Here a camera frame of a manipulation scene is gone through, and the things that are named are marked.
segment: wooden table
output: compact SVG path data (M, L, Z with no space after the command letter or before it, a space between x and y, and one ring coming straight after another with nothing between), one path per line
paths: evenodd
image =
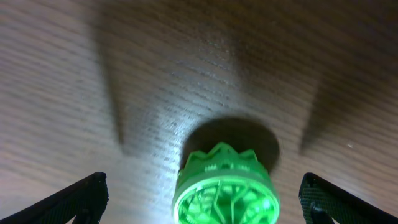
M0 218L103 171L101 223L172 223L183 149L256 128L279 223L306 172L398 216L398 5L357 2L3 1Z

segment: translucent green plastic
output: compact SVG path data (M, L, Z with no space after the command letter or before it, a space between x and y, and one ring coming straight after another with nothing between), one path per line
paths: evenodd
M178 174L173 217L180 224L274 224L279 199L253 150L217 144L190 154Z

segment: wooden surface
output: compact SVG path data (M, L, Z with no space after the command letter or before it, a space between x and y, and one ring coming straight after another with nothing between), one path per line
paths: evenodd
M102 223L172 223L186 139L225 118L275 133L279 223L304 223L306 172L398 216L397 1L1 9L0 218L103 171Z

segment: black object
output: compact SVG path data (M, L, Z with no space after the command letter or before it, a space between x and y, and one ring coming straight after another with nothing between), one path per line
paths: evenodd
M0 220L0 224L97 224L108 202L106 174L95 172L83 180Z
M339 224L398 223L398 218L313 173L304 175L298 197L307 224L332 224L333 219Z

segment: circular rim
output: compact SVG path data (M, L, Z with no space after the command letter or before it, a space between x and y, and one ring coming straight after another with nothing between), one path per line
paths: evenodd
M265 192L265 194L271 196L272 202L275 205L275 213L272 221L270 224L276 223L278 217L279 217L279 212L280 212L280 202L279 199L274 192L269 186L264 184L264 181L262 178L259 178L256 175L250 175L247 172L243 172L242 174L244 175L237 175L236 170L234 171L234 175L231 174L219 174L219 175L214 175L212 177L208 177L208 175L200 175L199 177L196 177L192 180L187 180L186 183L184 183L179 189L177 189L175 196L173 198L173 218L174 222L178 223L179 221L179 215L178 215L178 206L180 205L180 202L185 198L188 197L188 193L191 192L193 189L201 186L201 185L206 185L206 184L211 184L219 181L224 181L224 180L234 180L237 182L247 182L247 183L256 183L250 184L251 187L258 189L260 192Z

